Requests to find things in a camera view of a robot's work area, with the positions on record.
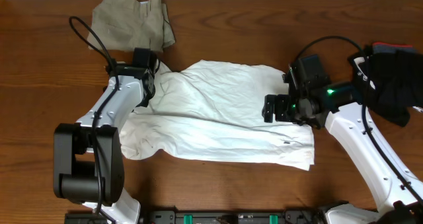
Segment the cable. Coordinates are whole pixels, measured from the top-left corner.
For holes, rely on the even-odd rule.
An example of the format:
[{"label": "cable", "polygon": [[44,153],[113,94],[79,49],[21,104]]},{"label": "cable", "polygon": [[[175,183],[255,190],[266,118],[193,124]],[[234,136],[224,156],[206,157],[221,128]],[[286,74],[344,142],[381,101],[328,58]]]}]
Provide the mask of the cable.
[{"label": "cable", "polygon": [[[98,44],[101,46],[102,50],[104,51],[101,52],[99,49],[97,49],[95,46],[93,46],[91,43],[89,43],[79,32],[78,30],[75,29],[75,27],[73,26],[73,22],[72,20],[75,19],[78,22],[80,22],[95,38],[95,40],[98,42]],[[101,118],[101,112],[103,110],[103,108],[107,105],[107,102],[113,97],[113,95],[118,91],[119,89],[119,78],[118,78],[118,74],[116,72],[116,68],[114,66],[114,63],[112,61],[112,58],[110,57],[110,54],[108,53],[106,47],[104,46],[104,44],[101,42],[100,38],[95,34],[95,32],[87,25],[87,23],[85,23],[82,19],[80,19],[79,17],[76,16],[72,16],[69,17],[69,25],[71,26],[72,30],[76,33],[76,35],[82,39],[82,41],[84,41],[87,45],[89,45],[90,47],[92,47],[96,52],[100,53],[107,61],[108,66],[110,66],[110,68],[112,68],[114,77],[115,77],[115,85],[114,85],[114,89],[113,91],[106,97],[106,99],[104,100],[104,102],[99,106],[99,108],[97,109],[96,112],[94,112],[94,118],[93,118],[93,124],[91,126],[91,145],[93,146],[93,151],[94,151],[94,162],[95,162],[95,169],[97,171],[97,177],[98,177],[98,202],[97,202],[97,208],[95,209],[95,215],[98,216],[98,214],[101,211],[101,205],[103,203],[103,192],[104,192],[104,187],[103,187],[103,180],[102,180],[102,175],[101,175],[101,169],[100,169],[100,158],[98,156],[98,140],[97,140],[97,136],[96,136],[96,127],[97,127],[97,123],[98,120]]]},{"label": "cable", "polygon": [[308,49],[310,48],[312,45],[316,44],[317,42],[321,42],[323,40],[328,40],[328,39],[339,39],[339,40],[343,40],[343,41],[347,41],[349,42],[351,45],[353,45],[355,48],[358,49],[360,55],[364,58],[364,63],[367,66],[367,81],[366,81],[366,86],[365,86],[365,94],[363,97],[363,105],[362,105],[362,120],[363,120],[363,125],[364,125],[364,129],[365,132],[367,133],[367,135],[369,136],[371,142],[373,143],[374,147],[376,148],[376,150],[379,152],[379,154],[382,156],[383,160],[388,164],[389,168],[391,168],[391,170],[395,173],[395,175],[397,175],[397,178],[402,182],[403,186],[411,193],[411,195],[414,196],[414,198],[416,198],[417,202],[423,206],[423,199],[417,194],[417,192],[411,187],[411,185],[405,180],[405,178],[402,176],[402,174],[397,170],[397,168],[395,167],[395,165],[389,160],[389,158],[386,156],[386,154],[383,152],[382,148],[379,146],[379,144],[376,142],[373,134],[371,133],[371,130],[369,128],[369,125],[367,124],[367,118],[366,118],[366,114],[365,114],[365,109],[367,107],[367,95],[369,92],[369,87],[370,87],[370,72],[369,72],[369,68],[370,68],[370,64],[369,64],[369,59],[367,58],[366,54],[364,53],[363,49],[357,44],[355,43],[353,40],[343,37],[343,36],[324,36],[322,38],[319,38],[317,40],[312,41],[310,44],[306,45],[297,55],[297,57],[295,58],[295,60],[297,61],[299,59],[299,57]]}]

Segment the beige cloth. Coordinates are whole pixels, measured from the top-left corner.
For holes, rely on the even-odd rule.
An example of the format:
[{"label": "beige cloth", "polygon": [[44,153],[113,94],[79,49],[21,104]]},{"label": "beige cloth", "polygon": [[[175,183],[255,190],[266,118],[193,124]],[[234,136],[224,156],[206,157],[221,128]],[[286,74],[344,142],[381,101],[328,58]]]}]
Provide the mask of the beige cloth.
[{"label": "beige cloth", "polygon": [[[149,48],[162,52],[175,43],[167,8],[161,0],[103,0],[93,10],[91,28],[108,50],[133,51]],[[90,33],[87,40],[100,45]]]}]

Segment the black garment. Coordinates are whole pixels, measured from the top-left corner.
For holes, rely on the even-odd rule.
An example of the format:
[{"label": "black garment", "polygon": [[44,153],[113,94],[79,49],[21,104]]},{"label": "black garment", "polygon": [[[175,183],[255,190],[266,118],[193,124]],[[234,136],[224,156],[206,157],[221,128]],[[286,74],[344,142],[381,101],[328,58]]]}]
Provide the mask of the black garment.
[{"label": "black garment", "polygon": [[[365,94],[366,81],[356,68],[353,84]],[[375,89],[369,88],[367,105],[380,116],[399,126],[406,126],[410,114],[406,107],[423,105],[423,55],[397,51],[395,54],[374,54],[369,57],[370,77]],[[359,64],[367,74],[364,63]]]}]

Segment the wooden table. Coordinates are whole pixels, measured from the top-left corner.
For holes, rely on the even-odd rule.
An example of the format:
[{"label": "wooden table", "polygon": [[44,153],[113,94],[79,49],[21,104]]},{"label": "wooden table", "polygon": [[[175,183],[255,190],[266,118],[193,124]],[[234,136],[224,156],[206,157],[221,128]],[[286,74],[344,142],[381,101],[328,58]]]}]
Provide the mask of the wooden table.
[{"label": "wooden table", "polygon": [[[71,31],[102,0],[6,0],[0,5],[0,222],[63,223],[83,209],[53,193],[53,132],[102,94],[105,62]],[[164,0],[176,44],[162,58],[180,71],[200,59],[264,64],[286,71],[310,41],[330,34],[361,45],[407,43],[423,51],[423,0]],[[350,45],[314,46],[333,81],[351,78]],[[131,53],[113,52],[131,61]],[[423,115],[400,128],[372,114],[408,167],[423,178]],[[374,209],[363,178],[327,131],[315,131],[309,172],[281,165],[184,161],[164,152],[125,160],[128,192],[145,207],[179,210],[317,207],[349,200]]]}]

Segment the white cloth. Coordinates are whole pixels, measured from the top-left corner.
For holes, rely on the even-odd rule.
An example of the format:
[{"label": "white cloth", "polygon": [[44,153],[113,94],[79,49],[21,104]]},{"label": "white cloth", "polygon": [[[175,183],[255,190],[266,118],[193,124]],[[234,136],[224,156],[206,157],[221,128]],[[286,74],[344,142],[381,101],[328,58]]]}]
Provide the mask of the white cloth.
[{"label": "white cloth", "polygon": [[277,163],[309,170],[314,140],[309,126],[263,122],[267,94],[286,94],[282,72],[265,66],[200,61],[180,73],[161,65],[156,93],[136,108],[122,131],[122,152],[148,158],[159,149],[203,161]]}]

